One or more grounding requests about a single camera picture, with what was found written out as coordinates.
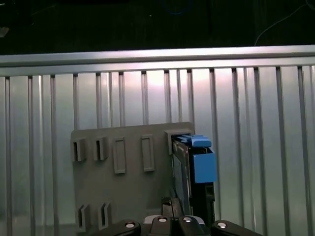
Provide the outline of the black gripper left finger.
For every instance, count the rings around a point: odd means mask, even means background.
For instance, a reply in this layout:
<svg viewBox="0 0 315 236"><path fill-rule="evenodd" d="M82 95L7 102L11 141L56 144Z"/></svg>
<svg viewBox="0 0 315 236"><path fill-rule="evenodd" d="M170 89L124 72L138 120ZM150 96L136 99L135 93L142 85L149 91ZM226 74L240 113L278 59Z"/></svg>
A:
<svg viewBox="0 0 315 236"><path fill-rule="evenodd" d="M112 224L105 229L93 233L93 236L170 236L174 212L172 199L162 197L162 215L151 215L145 217L142 224L135 220L122 220Z"/></svg>

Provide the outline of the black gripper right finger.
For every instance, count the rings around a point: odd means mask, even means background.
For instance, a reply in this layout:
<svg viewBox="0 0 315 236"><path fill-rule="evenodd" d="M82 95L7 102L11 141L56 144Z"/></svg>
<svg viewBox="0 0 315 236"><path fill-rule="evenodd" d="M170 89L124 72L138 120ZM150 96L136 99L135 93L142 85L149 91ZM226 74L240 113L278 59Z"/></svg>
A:
<svg viewBox="0 0 315 236"><path fill-rule="evenodd" d="M229 221L215 221L207 227L200 217L184 215L179 198L173 199L173 217L177 224L179 236L260 236Z"/></svg>

